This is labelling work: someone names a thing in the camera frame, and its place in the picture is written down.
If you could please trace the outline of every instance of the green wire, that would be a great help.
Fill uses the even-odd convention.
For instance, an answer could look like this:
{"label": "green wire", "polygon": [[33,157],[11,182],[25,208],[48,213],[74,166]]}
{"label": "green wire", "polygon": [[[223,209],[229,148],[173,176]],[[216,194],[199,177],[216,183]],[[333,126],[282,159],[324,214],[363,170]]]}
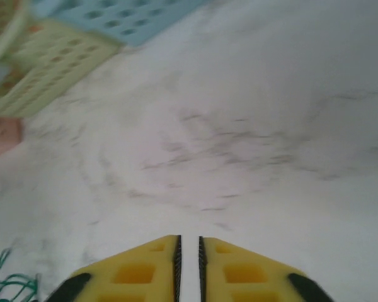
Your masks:
{"label": "green wire", "polygon": [[[0,254],[0,270],[6,262],[8,256],[11,253],[11,249],[4,249]],[[10,300],[1,299],[0,302],[14,302],[24,290],[29,290],[25,298],[21,302],[29,302],[33,297],[38,299],[38,280],[37,278],[31,278],[23,274],[11,274],[3,281],[0,281],[0,294],[6,286],[21,286],[21,289]]]}

